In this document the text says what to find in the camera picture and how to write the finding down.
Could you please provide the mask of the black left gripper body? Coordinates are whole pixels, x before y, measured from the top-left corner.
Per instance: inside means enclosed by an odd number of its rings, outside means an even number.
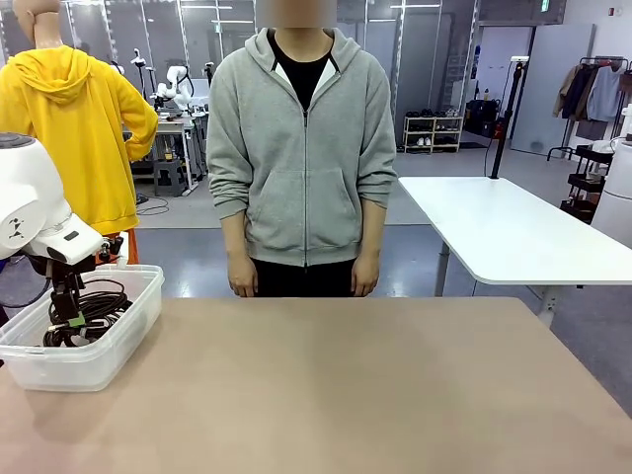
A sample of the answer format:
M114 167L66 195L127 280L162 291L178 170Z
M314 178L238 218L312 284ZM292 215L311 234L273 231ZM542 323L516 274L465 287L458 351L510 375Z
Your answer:
M73 266L63 263L52 263L51 283L55 294L79 295L85 288L81 277L84 271L82 264Z

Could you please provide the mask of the person's right hand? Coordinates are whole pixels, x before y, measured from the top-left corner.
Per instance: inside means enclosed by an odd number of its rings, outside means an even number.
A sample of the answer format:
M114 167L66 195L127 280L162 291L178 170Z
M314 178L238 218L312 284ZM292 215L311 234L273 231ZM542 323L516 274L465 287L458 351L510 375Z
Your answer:
M258 292L256 266L246 254L228 256L228 281L233 292L243 298L255 297Z

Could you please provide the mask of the person's left hand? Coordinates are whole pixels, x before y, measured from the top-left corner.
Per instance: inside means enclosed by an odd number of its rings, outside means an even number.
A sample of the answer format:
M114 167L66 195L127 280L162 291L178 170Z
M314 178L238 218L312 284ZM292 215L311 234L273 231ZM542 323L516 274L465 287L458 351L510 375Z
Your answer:
M352 289L354 297L366 297L377 286L379 279L380 255L378 251L361 251L352 269Z

